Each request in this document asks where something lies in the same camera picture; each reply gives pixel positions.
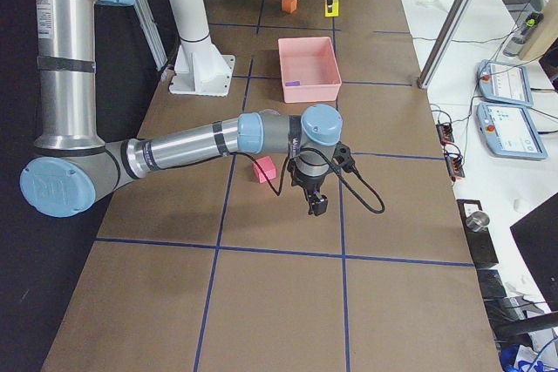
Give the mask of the yellow foam cube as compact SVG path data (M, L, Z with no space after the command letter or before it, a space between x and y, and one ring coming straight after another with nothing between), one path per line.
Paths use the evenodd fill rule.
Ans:
M338 17L339 16L339 0L331 0L330 3L328 1L325 1L324 15L326 17Z

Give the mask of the pink foam cube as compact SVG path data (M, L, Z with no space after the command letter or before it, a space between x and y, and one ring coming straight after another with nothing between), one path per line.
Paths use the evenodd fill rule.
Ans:
M255 178L260 184L276 178L276 165L270 156L257 159L252 163L252 167Z

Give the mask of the pink plastic bin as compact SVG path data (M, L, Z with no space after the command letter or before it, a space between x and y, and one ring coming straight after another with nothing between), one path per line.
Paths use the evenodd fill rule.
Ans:
M285 103L334 102L342 85L330 37L278 39ZM300 86L285 86L299 80Z

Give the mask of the orange foam cube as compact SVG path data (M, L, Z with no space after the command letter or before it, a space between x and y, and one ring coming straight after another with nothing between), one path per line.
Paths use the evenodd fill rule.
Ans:
M297 10L298 0L281 0L281 10L288 14L293 14Z

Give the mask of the metal cylinder weight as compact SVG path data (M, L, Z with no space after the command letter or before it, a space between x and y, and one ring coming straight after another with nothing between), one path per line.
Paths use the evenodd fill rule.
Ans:
M477 233L487 229L490 218L483 211L475 211L466 216L465 223L467 229Z

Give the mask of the far teach pendant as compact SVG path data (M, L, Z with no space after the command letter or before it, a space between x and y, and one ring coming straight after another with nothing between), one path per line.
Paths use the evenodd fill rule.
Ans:
M482 60L477 79L482 97L489 102L527 107L534 104L524 65Z

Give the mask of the teach pendant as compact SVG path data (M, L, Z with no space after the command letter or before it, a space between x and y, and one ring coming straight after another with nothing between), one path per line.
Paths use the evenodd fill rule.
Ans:
M548 157L525 106L481 102L476 118L481 137L495 157L535 161Z
M527 107L534 104L524 65L482 60L477 79L482 97L489 102Z

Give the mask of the near teach pendant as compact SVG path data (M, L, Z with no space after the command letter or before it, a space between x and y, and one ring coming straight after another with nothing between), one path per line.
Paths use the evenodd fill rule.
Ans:
M476 118L481 137L495 157L535 161L548 157L525 106L481 102Z

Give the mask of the black monitor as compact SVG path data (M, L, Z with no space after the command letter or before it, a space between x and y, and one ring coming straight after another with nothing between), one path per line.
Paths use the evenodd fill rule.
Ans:
M511 226L514 242L544 301L557 310L557 201L549 199Z

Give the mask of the white mounting post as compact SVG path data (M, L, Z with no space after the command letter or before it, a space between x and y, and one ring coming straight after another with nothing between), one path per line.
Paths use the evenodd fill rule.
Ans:
M170 92L227 96L235 58L221 54L213 44L204 0L169 0L169 3L180 41Z

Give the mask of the aluminium frame post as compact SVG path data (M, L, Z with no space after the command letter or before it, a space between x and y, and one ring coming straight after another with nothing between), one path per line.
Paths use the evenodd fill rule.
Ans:
M427 89L432 82L436 70L444 58L447 49L459 24L466 14L466 9L472 0L454 0L453 4L447 14L432 50L425 62L423 70L420 72L417 80L417 85L420 89Z

